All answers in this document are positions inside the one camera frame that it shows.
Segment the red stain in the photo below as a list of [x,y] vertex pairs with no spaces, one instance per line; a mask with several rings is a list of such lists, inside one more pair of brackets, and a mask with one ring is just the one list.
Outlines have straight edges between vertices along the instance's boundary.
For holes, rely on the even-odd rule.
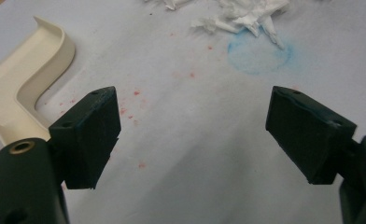
[[126,109],[126,108],[122,108],[122,109],[120,110],[120,115],[124,115],[124,114],[125,114],[125,112],[127,112],[127,109]]
[[141,162],[139,162],[139,165],[137,167],[139,167],[139,169],[145,169],[146,164],[143,161],[141,161]]

